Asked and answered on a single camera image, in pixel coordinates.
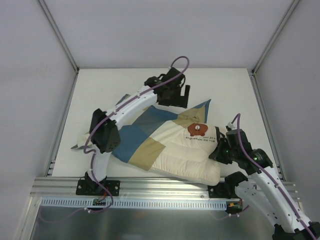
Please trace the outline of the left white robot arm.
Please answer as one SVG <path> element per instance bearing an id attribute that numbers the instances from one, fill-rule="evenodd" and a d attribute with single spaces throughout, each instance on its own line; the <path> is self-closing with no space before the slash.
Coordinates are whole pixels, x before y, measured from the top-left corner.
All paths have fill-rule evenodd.
<path id="1" fill-rule="evenodd" d="M 90 194 L 108 192 L 107 163 L 111 152 L 121 143 L 120 129 L 135 113 L 156 103 L 162 106 L 187 107 L 189 85 L 186 85 L 184 95 L 181 95 L 186 80 L 185 71 L 171 66 L 167 73 L 148 78 L 135 94 L 114 107 L 107 111 L 98 108 L 93 112 L 89 136 L 83 147 L 85 154 L 92 153 L 89 170 L 83 177 Z"/>

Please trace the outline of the blue tan white checked pillowcase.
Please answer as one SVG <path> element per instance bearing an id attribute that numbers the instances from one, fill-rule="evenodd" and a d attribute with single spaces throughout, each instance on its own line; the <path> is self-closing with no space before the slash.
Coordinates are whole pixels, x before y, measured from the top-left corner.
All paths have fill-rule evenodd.
<path id="1" fill-rule="evenodd" d="M 151 134 L 167 121 L 173 121 L 184 128 L 188 123 L 207 124 L 210 103 L 210 100 L 207 100 L 181 113 L 158 109 L 153 105 L 145 108 L 132 124 L 120 129 L 121 141 L 112 151 L 113 156 L 144 171 L 151 170 L 165 148 L 153 140 Z"/>

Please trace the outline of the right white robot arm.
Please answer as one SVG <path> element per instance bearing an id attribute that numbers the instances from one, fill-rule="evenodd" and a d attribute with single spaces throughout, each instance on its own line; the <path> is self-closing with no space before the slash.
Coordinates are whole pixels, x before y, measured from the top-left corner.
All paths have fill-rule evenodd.
<path id="1" fill-rule="evenodd" d="M 222 164 L 236 162 L 245 172 L 234 172 L 208 187 L 210 197 L 240 198 L 274 227 L 274 240 L 318 240 L 320 224 L 311 221 L 294 202 L 279 179 L 268 155 L 252 149 L 243 130 L 216 130 L 217 147 L 209 155 Z"/>

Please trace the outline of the white pillow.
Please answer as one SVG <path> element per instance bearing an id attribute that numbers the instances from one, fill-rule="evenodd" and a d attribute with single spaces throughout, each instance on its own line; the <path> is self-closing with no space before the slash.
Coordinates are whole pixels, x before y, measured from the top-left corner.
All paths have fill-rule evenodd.
<path id="1" fill-rule="evenodd" d="M 164 145 L 151 170 L 204 185 L 215 186 L 221 177 L 221 168 L 209 155 L 218 146 L 226 130 L 212 124 L 188 123 L 182 127 L 167 121 L 150 137 Z"/>

